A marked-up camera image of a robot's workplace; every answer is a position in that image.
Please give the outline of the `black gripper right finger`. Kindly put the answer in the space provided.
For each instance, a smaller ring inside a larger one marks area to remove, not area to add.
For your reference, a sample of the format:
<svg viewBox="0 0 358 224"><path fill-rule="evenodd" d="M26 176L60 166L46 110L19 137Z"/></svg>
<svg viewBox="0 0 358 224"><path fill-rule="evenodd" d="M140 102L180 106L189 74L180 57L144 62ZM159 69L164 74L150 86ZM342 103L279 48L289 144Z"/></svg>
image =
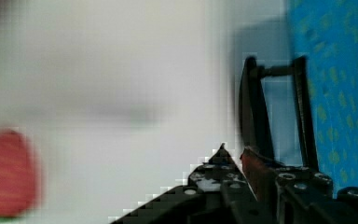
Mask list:
<svg viewBox="0 0 358 224"><path fill-rule="evenodd" d="M284 165L252 147L243 150L241 164L255 197L278 224L358 224L358 187L334 193L330 176Z"/></svg>

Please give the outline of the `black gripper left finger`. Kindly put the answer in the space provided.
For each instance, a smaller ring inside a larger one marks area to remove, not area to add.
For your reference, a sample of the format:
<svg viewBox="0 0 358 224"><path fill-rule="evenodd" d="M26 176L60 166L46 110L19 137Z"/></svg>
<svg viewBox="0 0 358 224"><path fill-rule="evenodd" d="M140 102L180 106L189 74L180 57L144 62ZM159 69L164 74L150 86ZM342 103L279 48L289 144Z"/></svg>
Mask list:
<svg viewBox="0 0 358 224"><path fill-rule="evenodd" d="M174 187L111 224L242 224L256 203L225 145Z"/></svg>

